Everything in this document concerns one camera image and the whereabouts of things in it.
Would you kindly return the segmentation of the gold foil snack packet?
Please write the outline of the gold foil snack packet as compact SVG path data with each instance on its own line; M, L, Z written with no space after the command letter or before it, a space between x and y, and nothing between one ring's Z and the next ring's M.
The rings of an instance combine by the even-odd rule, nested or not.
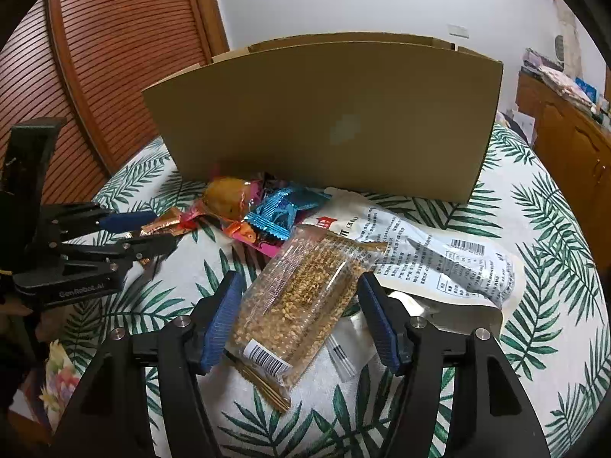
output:
M192 233L196 228L196 222L184 220L182 218L182 211L177 207L171 207L152 222L144 224L144 226L139 227L135 231L131 231L129 235L132 238L159 234L179 237Z

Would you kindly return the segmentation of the clear sesame bar pack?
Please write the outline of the clear sesame bar pack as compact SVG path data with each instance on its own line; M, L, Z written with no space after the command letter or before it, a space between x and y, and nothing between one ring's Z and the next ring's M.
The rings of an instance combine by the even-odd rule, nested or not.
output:
M300 224L249 286L228 351L274 410L284 414L290 392L333 332L387 244L358 242Z

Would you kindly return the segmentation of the white red snack pouch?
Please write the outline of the white red snack pouch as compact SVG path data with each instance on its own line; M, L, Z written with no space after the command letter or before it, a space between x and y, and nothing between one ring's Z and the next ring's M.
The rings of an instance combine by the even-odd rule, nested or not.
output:
M462 341L456 331L456 309L460 303L427 298L401 290L384 289L383 292L390 299L398 300L412 318L422 316L440 332L440 344L445 357L454 357L456 353L460 353ZM374 340L356 298L350 301L336 328L325 341L325 346L343 382L354 378L374 357Z

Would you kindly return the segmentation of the pink wrapped brown snack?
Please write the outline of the pink wrapped brown snack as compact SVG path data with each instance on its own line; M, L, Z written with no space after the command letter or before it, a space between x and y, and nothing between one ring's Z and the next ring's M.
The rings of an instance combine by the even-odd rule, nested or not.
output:
M269 173L260 173L251 179L216 173L206 184L203 194L180 214L179 226L192 231L200 218L211 218L218 222L226 236L272 258L280 251L284 240L256 229L246 222L246 215L266 197L288 185L288 181L276 179Z

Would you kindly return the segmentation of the large white paper bag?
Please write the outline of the large white paper bag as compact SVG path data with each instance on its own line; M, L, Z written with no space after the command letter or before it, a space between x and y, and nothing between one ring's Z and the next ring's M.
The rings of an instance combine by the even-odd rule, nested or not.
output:
M524 263L489 238L434 229L329 187L330 200L302 222L365 242L383 242L375 276L386 289L422 304L432 323L449 332L488 329L496 338L523 299Z

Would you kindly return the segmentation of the blue foil candy wrapper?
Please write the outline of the blue foil candy wrapper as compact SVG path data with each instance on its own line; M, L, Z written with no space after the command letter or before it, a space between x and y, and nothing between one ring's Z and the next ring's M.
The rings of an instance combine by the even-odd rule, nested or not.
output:
M297 222L297 216L316 210L330 200L325 192L299 185L288 185L269 194L246 214L244 221L257 231L286 241Z

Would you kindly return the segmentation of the floral quilt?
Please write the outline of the floral quilt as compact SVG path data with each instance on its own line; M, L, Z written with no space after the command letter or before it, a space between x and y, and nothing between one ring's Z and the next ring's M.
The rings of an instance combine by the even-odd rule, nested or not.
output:
M79 382L79 372L56 339L48 346L41 371L31 370L16 386L8 409L54 434Z

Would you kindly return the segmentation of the leaf print bed sheet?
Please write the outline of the leaf print bed sheet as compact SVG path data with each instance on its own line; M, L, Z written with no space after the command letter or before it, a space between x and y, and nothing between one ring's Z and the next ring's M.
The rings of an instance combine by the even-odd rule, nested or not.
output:
M389 194L331 192L312 218L352 239L399 236L408 222L436 229L472 254L493 244L523 261L525 290L513 311L483 308L502 320L498 338L541 422L554 457L566 455L610 388L610 318L601 278L569 204L534 151L495 125L483 169L466 204ZM77 304L62 344L85 369L117 327L139 334L188 314L225 273L254 280L265 258L203 222L184 236L152 277L132 268L119 294ZM223 453L230 457L372 457L399 401L400 379L377 358L342 379L335 354L321 350L281 414L230 364L201 388Z

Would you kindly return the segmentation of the brown louvered wardrobe door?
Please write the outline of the brown louvered wardrobe door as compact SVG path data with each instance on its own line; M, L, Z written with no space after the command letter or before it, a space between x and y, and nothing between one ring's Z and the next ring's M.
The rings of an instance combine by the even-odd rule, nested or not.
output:
M227 50L217 0L36 0L1 51L1 134L63 118L42 199L87 201L156 137L143 90Z

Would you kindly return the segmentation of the brown cardboard box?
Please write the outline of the brown cardboard box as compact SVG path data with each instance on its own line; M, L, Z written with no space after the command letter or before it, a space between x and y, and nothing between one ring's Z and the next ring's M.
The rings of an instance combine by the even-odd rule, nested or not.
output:
M500 61L444 40L341 32L259 42L143 92L182 176L268 172L308 186L468 201Z

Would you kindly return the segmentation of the wooden side cabinet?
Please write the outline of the wooden side cabinet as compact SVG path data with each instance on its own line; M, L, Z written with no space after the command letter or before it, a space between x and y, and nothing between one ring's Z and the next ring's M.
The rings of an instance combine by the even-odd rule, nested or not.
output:
M610 268L610 136L543 81L519 73L516 105L535 119L534 151L571 206L598 271Z

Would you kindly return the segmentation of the folded floral cloth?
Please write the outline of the folded floral cloth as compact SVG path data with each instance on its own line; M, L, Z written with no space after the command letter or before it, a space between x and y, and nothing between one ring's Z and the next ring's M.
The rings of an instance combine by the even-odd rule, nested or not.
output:
M523 70L530 76L544 82L559 96L577 106L583 112L590 112L595 104L577 83L567 76L556 62L526 48L523 55Z

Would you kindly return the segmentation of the small white fan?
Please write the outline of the small white fan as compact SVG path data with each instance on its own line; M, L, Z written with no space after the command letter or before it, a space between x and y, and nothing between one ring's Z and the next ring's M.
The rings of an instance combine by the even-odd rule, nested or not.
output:
M554 38L554 52L558 62L564 62L564 41L561 34L557 34Z

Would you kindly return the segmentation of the white wall switch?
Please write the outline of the white wall switch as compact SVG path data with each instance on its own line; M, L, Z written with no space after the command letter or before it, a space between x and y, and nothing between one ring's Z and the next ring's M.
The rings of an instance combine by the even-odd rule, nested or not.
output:
M448 24L448 34L464 39L468 39L470 37L469 30L467 28L453 24Z

